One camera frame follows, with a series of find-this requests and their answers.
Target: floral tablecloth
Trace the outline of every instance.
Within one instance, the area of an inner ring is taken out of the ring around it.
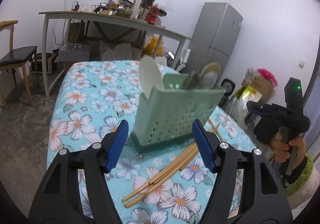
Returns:
[[[122,119],[128,121],[129,133],[133,130],[141,93],[138,69],[137,61],[79,62],[71,67],[60,87],[52,115],[47,167],[61,148],[71,152],[84,150],[92,143],[101,141],[105,134],[115,131]],[[176,73],[166,66],[159,66],[159,69],[163,75]],[[204,127],[210,131],[212,124],[216,126],[219,122],[218,131],[226,142],[245,151],[254,148],[245,132],[219,107]],[[216,176],[204,167],[199,154],[183,171],[177,172],[144,201],[129,209],[121,201],[174,160],[189,144],[190,141],[186,141],[138,154],[130,139],[127,140],[116,168],[105,174],[123,223],[199,222]],[[86,216],[92,217],[85,175],[83,170],[78,173],[83,211]],[[238,171],[230,212],[239,205],[241,183],[242,173]]]

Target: refrigerator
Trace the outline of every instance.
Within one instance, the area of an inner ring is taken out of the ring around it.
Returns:
[[[205,3],[182,72],[201,72],[208,63],[218,62],[221,76],[235,46],[242,20],[243,17],[229,3]]]

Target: red bottle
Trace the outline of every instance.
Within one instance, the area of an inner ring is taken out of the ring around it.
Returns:
[[[146,21],[147,21],[148,23],[154,25],[154,24],[156,23],[156,20],[157,20],[159,11],[160,11],[160,9],[158,8],[158,4],[153,5],[153,6],[150,8],[150,11],[149,11],[149,13],[148,13],[148,15],[147,15]]]

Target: metal screw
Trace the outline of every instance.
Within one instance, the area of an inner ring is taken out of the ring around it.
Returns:
[[[65,148],[63,148],[63,149],[61,149],[61,150],[59,151],[59,154],[62,155],[62,156],[64,156],[67,152],[68,152],[68,150],[65,149]]]
[[[93,145],[92,145],[92,148],[93,149],[99,149],[101,147],[101,143],[94,143]]]
[[[220,147],[223,149],[227,149],[229,147],[229,144],[226,142],[222,142],[222,143],[220,143]]]
[[[258,149],[258,148],[256,148],[255,150],[253,150],[253,152],[254,152],[257,156],[259,156],[259,155],[262,154],[261,150]]]

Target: green dish rack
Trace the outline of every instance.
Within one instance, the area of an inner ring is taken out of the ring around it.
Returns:
[[[166,74],[164,90],[153,87],[147,100],[140,94],[131,141],[138,153],[146,153],[192,137],[192,123],[204,125],[226,90],[180,89],[187,74]]]

